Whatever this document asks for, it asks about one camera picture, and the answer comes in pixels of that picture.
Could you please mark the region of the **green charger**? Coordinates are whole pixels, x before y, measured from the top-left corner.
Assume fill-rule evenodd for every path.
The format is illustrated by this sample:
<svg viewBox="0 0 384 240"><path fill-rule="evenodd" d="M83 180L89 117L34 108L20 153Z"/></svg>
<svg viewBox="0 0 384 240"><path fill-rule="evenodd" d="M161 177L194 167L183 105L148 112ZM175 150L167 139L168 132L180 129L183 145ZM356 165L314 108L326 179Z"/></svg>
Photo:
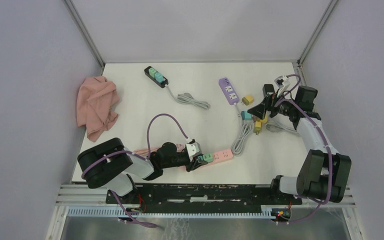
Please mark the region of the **green charger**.
<svg viewBox="0 0 384 240"><path fill-rule="evenodd" d="M203 160L206 163L212 163L214 161L214 156L212 153L207 153L202 155Z"/></svg>

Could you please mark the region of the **teal usb charger plug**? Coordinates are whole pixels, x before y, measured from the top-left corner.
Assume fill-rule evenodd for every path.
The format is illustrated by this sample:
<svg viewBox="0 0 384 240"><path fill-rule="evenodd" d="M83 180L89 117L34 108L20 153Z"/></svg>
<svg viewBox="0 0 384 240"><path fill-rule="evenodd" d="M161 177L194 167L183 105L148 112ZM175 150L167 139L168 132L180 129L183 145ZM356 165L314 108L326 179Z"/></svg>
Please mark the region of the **teal usb charger plug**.
<svg viewBox="0 0 384 240"><path fill-rule="evenodd" d="M248 113L247 111L241 111L240 116L241 116L243 121L252 121L253 120L253 116L250 113Z"/></svg>

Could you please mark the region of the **yellow usb charger plug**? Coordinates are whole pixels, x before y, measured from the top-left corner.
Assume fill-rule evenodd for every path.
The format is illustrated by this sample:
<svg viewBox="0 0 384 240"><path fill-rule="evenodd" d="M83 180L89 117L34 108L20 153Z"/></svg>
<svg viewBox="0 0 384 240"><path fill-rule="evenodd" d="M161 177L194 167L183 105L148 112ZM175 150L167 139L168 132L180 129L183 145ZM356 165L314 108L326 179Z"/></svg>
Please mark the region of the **yellow usb charger plug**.
<svg viewBox="0 0 384 240"><path fill-rule="evenodd" d="M241 102L245 105L245 106L249 106L250 104L252 104L254 102L254 97L252 95L246 95L244 96L242 99L241 99Z"/></svg>

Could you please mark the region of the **black power strip white sockets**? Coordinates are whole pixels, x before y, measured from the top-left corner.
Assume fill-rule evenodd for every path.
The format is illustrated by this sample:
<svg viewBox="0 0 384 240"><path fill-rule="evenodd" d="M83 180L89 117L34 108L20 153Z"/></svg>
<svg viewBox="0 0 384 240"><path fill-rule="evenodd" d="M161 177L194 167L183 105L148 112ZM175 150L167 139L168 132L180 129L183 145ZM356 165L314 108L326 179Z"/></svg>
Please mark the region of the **black power strip white sockets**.
<svg viewBox="0 0 384 240"><path fill-rule="evenodd" d="M264 84L262 92L264 98L270 98L276 91L273 84Z"/></svg>

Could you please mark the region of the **pink power strip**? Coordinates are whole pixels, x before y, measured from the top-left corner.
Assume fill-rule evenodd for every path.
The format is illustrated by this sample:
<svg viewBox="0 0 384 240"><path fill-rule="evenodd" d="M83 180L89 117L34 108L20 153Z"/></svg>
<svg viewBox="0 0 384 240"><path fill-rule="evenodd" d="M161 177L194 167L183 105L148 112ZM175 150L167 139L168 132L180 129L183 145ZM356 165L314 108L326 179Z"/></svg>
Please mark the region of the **pink power strip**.
<svg viewBox="0 0 384 240"><path fill-rule="evenodd" d="M234 155L230 149L217 151L217 152L214 152L212 154L213 154L213 162L211 162L211 163L206 162L205 165L203 165L201 167L212 166L212 165L224 163L224 162L227 162L227 161L232 160L234 158Z"/></svg>

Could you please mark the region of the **purple power strip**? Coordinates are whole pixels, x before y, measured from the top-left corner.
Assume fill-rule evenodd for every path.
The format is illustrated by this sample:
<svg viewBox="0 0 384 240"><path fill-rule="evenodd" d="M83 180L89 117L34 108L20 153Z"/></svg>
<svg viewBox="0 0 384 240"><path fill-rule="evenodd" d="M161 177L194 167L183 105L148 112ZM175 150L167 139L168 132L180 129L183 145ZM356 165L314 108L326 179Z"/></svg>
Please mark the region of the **purple power strip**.
<svg viewBox="0 0 384 240"><path fill-rule="evenodd" d="M239 96L227 77L220 78L218 80L218 85L230 105L236 105L239 103Z"/></svg>

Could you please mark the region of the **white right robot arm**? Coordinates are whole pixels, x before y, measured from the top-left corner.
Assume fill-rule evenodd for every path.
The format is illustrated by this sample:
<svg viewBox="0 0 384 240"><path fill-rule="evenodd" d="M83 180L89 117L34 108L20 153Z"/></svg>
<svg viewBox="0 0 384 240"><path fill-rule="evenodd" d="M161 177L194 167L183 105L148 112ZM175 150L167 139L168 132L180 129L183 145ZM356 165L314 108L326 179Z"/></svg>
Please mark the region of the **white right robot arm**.
<svg viewBox="0 0 384 240"><path fill-rule="evenodd" d="M278 175L272 180L269 199L282 204L289 195L295 195L318 204L341 202L352 161L332 146L323 130L320 115L314 112L318 90L299 86L294 99L284 98L280 91L275 91L273 84L265 84L262 92L263 101L247 112L260 119L278 114L288 117L308 151L296 177Z"/></svg>

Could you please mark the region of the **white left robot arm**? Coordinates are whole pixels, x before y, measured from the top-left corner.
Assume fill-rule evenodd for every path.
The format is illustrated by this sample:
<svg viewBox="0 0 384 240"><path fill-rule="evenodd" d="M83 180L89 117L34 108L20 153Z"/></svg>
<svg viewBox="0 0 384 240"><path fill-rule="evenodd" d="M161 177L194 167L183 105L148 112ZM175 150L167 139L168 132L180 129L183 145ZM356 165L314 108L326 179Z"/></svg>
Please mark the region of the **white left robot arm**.
<svg viewBox="0 0 384 240"><path fill-rule="evenodd" d="M134 202L138 195L133 175L151 181L161 177L164 169L185 167L191 172L208 164L195 140L181 150L174 143L166 142L145 157L130 151L117 137L81 152L77 162L81 178L90 189L104 187L127 204Z"/></svg>

